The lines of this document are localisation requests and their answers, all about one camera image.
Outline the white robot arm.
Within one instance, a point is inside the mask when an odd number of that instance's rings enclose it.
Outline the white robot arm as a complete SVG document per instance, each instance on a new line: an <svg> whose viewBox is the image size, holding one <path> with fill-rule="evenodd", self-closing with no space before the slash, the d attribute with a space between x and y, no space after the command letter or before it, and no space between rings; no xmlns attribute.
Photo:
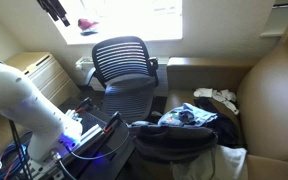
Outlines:
<svg viewBox="0 0 288 180"><path fill-rule="evenodd" d="M61 143L78 145L83 127L49 101L19 69L0 61L0 115L32 132L28 154L43 162Z"/></svg>

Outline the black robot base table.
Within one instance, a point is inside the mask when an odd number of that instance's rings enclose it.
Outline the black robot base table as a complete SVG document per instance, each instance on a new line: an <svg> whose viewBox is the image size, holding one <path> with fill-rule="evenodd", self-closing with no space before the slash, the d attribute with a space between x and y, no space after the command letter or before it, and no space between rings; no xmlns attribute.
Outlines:
<svg viewBox="0 0 288 180"><path fill-rule="evenodd" d="M128 156L133 151L125 125L117 116L97 110L90 99L67 112L41 99L33 105L29 129L34 180L82 180L93 161L108 161L117 153Z"/></svg>

